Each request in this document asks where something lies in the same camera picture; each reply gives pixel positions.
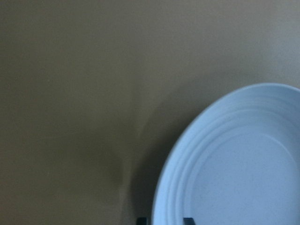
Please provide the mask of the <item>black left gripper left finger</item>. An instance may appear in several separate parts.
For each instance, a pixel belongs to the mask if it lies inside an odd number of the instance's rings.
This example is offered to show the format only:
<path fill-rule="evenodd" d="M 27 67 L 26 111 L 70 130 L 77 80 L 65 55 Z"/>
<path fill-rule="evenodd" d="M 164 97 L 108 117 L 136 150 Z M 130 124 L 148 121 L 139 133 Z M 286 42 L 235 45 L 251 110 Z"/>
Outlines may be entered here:
<path fill-rule="evenodd" d="M 147 225 L 147 217 L 138 217 L 136 219 L 136 225 Z"/>

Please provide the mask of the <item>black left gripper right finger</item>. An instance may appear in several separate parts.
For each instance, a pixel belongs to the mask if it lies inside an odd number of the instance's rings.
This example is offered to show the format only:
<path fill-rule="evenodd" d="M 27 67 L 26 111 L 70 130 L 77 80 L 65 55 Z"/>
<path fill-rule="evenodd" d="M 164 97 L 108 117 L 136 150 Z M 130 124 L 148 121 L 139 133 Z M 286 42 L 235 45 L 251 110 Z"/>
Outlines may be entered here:
<path fill-rule="evenodd" d="M 184 217 L 183 224 L 184 225 L 195 225 L 195 221 L 192 217 Z"/>

